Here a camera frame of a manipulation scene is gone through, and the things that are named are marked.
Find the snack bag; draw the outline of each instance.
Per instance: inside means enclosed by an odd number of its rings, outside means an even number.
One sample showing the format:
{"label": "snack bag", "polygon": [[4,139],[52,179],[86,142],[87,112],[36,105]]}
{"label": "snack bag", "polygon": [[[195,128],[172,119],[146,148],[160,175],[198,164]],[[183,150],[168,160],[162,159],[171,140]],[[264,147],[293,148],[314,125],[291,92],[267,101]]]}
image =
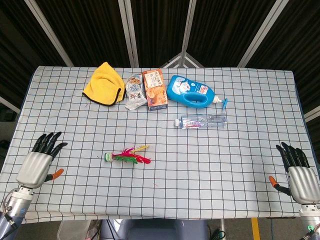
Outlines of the snack bag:
{"label": "snack bag", "polygon": [[143,79],[148,109],[150,111],[166,109],[168,107],[168,97],[161,69],[144,71]]}
{"label": "snack bag", "polygon": [[147,99],[143,93],[142,74],[135,74],[129,77],[125,83],[126,100],[125,107],[129,110],[134,110],[147,103]]}

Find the table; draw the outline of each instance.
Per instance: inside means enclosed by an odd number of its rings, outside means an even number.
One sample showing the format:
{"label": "table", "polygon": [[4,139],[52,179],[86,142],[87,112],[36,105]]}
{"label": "table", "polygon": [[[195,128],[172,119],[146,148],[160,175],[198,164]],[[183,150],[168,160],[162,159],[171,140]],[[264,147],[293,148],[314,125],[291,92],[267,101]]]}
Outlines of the table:
{"label": "table", "polygon": [[[303,149],[315,168],[291,71],[249,68],[163,69],[203,82],[229,100],[225,129],[177,129],[184,114],[220,113],[221,105],[128,111],[82,96],[94,67],[39,66],[35,71],[0,175],[0,199],[36,139],[62,131],[67,142],[49,172],[54,182],[35,189],[27,223],[105,218],[220,219],[298,216],[300,206],[272,188],[287,186],[281,141]],[[123,78],[150,68],[115,68]],[[106,152],[150,145],[151,164],[103,160]]]}

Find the yellow towel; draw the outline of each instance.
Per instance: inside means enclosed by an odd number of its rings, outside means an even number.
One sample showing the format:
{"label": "yellow towel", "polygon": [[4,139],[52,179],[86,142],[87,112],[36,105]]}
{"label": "yellow towel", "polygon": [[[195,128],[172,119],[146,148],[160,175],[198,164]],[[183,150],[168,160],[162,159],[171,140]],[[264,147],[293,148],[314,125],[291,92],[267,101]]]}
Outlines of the yellow towel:
{"label": "yellow towel", "polygon": [[119,74],[104,62],[94,71],[82,94],[97,104],[112,106],[124,99],[126,89]]}

